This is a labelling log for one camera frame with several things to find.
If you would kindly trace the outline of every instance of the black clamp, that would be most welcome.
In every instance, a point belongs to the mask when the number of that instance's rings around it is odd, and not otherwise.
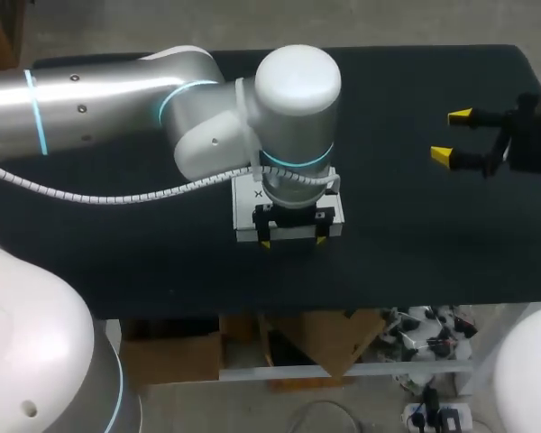
[[[271,248],[270,222],[279,228],[315,226],[317,244],[324,242],[329,236],[335,221],[334,207],[305,207],[303,209],[286,209],[276,205],[257,205],[252,212],[252,222],[256,229],[258,241],[262,246]]]
[[[511,170],[541,174],[541,113],[539,95],[522,94],[517,107],[503,113],[469,108],[450,113],[449,125],[499,128],[491,150],[485,154],[432,147],[431,156],[449,170],[477,170],[485,178],[495,175],[503,162]]]

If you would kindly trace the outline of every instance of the screw hole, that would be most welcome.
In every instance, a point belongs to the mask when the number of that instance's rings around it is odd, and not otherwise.
[[[36,415],[38,415],[38,409],[36,409],[36,405],[33,403],[33,401],[23,401],[22,411],[28,418],[34,418]]]

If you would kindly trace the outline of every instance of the black table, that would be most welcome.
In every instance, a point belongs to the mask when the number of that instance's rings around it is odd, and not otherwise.
[[[484,151],[495,131],[449,111],[541,94],[513,46],[328,50],[343,74],[334,166],[341,238],[234,240],[230,183],[131,207],[89,207],[0,182],[0,244],[68,281],[100,318],[541,300],[541,177],[449,173],[429,146]],[[267,51],[214,53],[227,79]],[[58,189],[123,195],[184,183],[162,134],[3,167]]]

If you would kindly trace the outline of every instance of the cardboard box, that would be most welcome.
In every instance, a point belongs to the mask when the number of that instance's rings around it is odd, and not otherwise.
[[[0,70],[16,68],[27,0],[0,0]]]
[[[182,320],[121,321],[120,358],[135,388],[218,380],[223,359],[220,333],[206,329],[203,335],[168,336],[180,334],[182,323]]]
[[[342,377],[385,327],[379,312],[372,309],[313,311],[295,317],[266,316],[264,320],[334,378]],[[270,350],[264,337],[262,344],[265,352]]]
[[[255,316],[249,314],[220,316],[219,324],[220,333],[224,338],[244,345],[248,345],[254,341],[256,329]]]

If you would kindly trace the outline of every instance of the electrical cable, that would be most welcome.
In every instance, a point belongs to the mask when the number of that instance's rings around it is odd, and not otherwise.
[[[279,169],[277,167],[260,167],[259,170],[261,170],[260,172],[262,174],[270,174],[309,186],[328,185],[329,183],[333,182],[333,186],[331,187],[331,189],[335,193],[338,193],[341,182],[341,178],[338,174],[333,174],[324,178],[309,178],[307,176],[302,176],[292,171]],[[221,174],[216,174],[215,176],[210,176],[202,180],[190,182],[186,185],[182,185],[179,187],[148,192],[145,194],[116,197],[85,196],[82,194],[74,194],[67,191],[61,191],[59,189],[48,188],[30,180],[23,179],[3,169],[0,169],[0,180],[4,180],[21,188],[28,189],[38,194],[42,194],[43,196],[57,198],[65,201],[72,201],[75,203],[82,203],[87,205],[131,205],[178,196],[180,194],[184,194],[185,192],[194,191],[196,189],[201,189],[204,187],[215,185],[217,183],[225,182],[232,178],[237,178],[253,173],[254,170],[252,167],[244,167],[241,169],[230,170]]]
[[[317,401],[311,401],[310,403],[304,404],[295,412],[292,414],[291,422],[289,424],[289,428],[287,429],[287,433],[296,433],[300,426],[302,425],[303,421],[307,419],[308,413],[310,410],[319,404],[327,404],[331,406],[335,406],[339,410],[341,410],[352,422],[353,422],[353,428],[355,433],[362,433],[362,425],[361,422],[342,404],[337,403],[336,401],[331,400],[317,400]]]

